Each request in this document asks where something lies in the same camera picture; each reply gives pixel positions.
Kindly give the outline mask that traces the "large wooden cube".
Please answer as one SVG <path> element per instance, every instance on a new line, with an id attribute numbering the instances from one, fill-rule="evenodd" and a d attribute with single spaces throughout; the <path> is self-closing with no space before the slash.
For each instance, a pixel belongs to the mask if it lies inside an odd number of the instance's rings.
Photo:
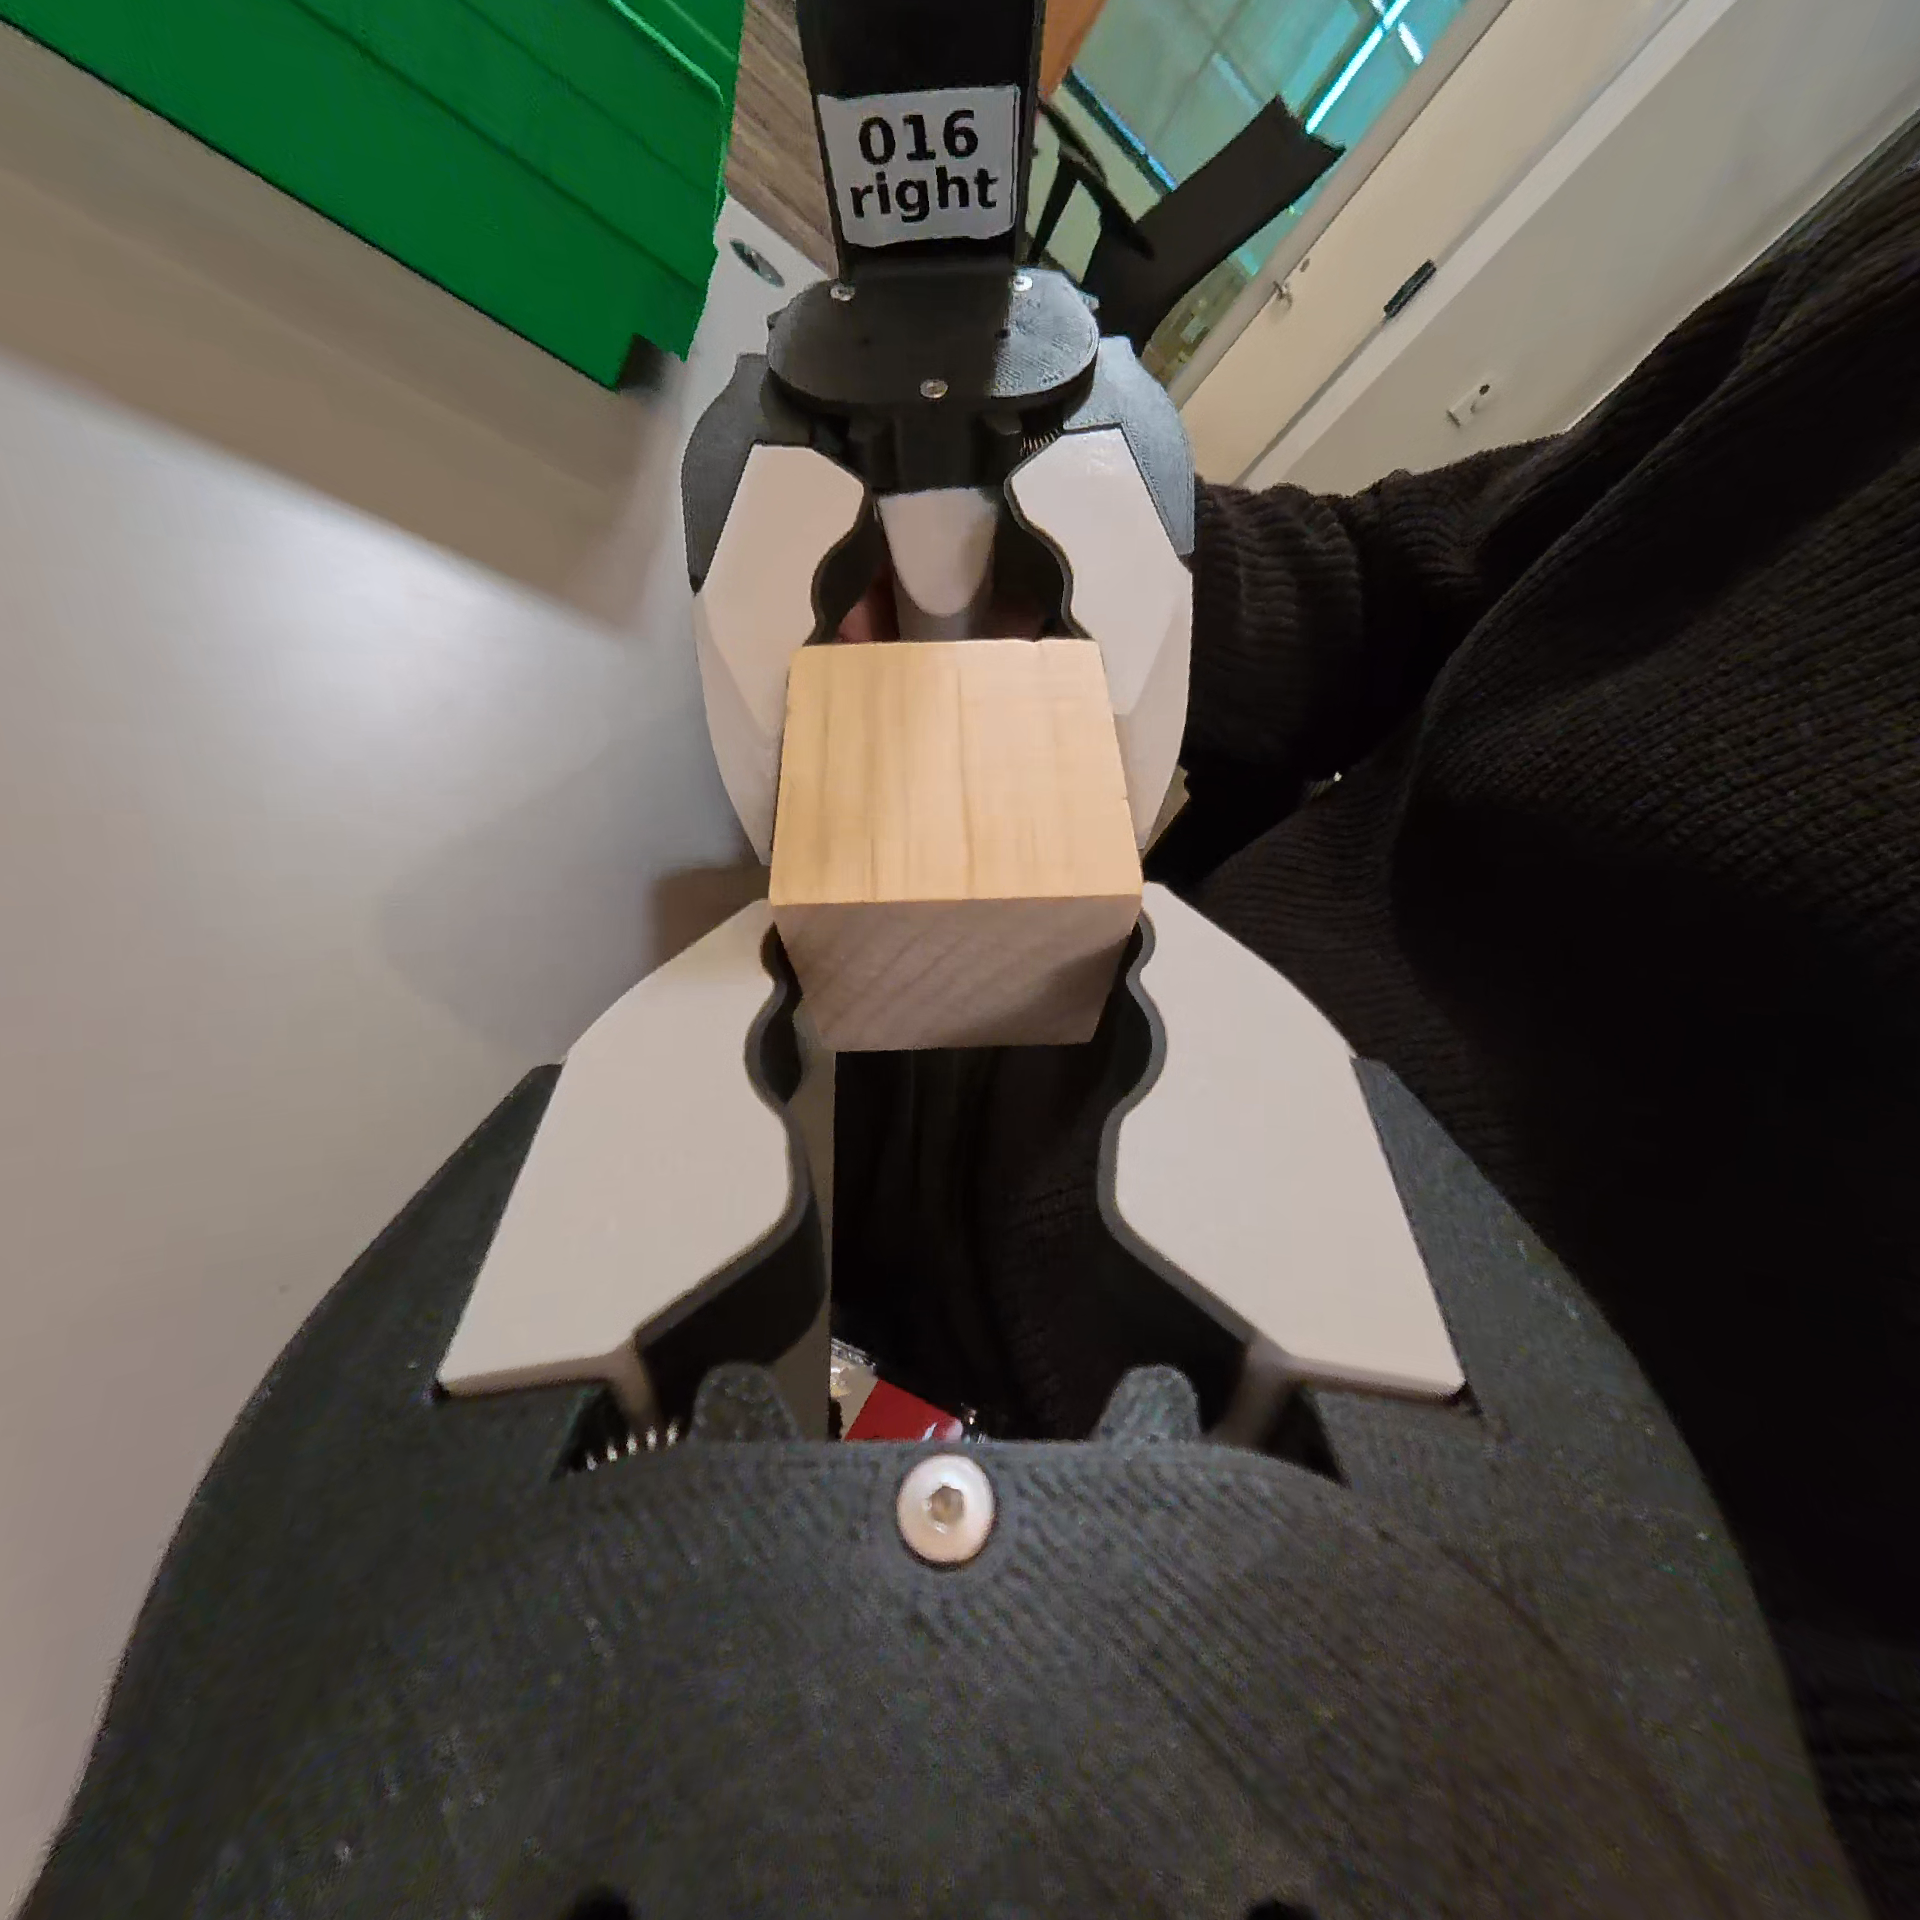
<path id="1" fill-rule="evenodd" d="M 1094 1040 L 1143 903 L 1098 644 L 801 649 L 770 902 L 836 1055 Z"/>

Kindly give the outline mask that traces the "green plastic bin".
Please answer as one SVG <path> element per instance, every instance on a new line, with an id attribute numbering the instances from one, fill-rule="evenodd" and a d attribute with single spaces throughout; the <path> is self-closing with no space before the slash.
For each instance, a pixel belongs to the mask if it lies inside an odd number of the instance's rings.
<path id="1" fill-rule="evenodd" d="M 6 4 L 418 278 L 617 386 L 704 318 L 744 4 Z"/>

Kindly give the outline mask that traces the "person's right forearm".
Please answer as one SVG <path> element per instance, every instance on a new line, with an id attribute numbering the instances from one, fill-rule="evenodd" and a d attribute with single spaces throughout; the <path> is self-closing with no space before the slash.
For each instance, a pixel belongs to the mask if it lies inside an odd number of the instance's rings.
<path id="1" fill-rule="evenodd" d="M 1552 592 L 1618 596 L 1790 265 L 1745 270 L 1560 435 L 1352 495 L 1196 483 L 1190 802 L 1150 875 L 1194 891 L 1382 753 L 1481 625 L 1534 636 Z"/>

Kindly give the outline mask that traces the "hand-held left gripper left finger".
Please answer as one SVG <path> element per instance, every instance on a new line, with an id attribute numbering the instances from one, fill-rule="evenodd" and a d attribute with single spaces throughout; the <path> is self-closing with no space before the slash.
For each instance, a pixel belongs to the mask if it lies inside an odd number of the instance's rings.
<path id="1" fill-rule="evenodd" d="M 803 1132 L 801 993 L 772 912 L 731 920 L 570 1049 L 440 1385 L 601 1385 L 633 1428 L 688 1427 L 714 1367 L 779 1362 L 826 1307 Z"/>

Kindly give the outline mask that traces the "black office chair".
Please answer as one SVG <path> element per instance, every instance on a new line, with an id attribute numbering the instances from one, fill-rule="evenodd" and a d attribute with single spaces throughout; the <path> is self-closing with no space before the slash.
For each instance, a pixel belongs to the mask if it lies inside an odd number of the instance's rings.
<path id="1" fill-rule="evenodd" d="M 1098 238 L 1076 286 L 1099 331 L 1136 352 L 1204 278 L 1307 198 L 1344 154 L 1274 102 L 1198 175 L 1135 216 L 1108 188 L 1087 139 L 1057 108 L 1044 106 L 1043 114 L 1057 135 L 1057 162 L 1028 256 L 1049 258 L 1049 240 L 1073 195 L 1083 190 L 1098 210 Z"/>

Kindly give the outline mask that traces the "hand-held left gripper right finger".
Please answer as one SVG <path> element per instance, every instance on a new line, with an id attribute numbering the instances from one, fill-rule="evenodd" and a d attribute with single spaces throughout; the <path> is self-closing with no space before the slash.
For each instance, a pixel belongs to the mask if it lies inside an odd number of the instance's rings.
<path id="1" fill-rule="evenodd" d="M 1466 1370 L 1332 1022 L 1163 884 L 1122 988 L 1145 1056 L 1103 1130 L 1099 1219 L 1194 1318 L 1214 1439 L 1260 1446 L 1304 1385 L 1457 1402 Z"/>

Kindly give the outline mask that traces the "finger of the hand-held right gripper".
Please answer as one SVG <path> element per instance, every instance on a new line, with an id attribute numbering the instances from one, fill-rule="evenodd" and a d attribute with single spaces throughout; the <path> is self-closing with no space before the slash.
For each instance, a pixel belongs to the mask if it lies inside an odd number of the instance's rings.
<path id="1" fill-rule="evenodd" d="M 775 846 L 790 666 L 820 625 L 817 578 L 866 503 L 862 480 L 823 452 L 758 447 L 694 594 L 712 754 L 761 864 Z"/>
<path id="2" fill-rule="evenodd" d="M 1068 626 L 1103 655 L 1136 842 L 1147 846 L 1185 745 L 1190 567 L 1115 426 L 1048 443 L 1006 489 L 1022 526 L 1064 564 Z"/>

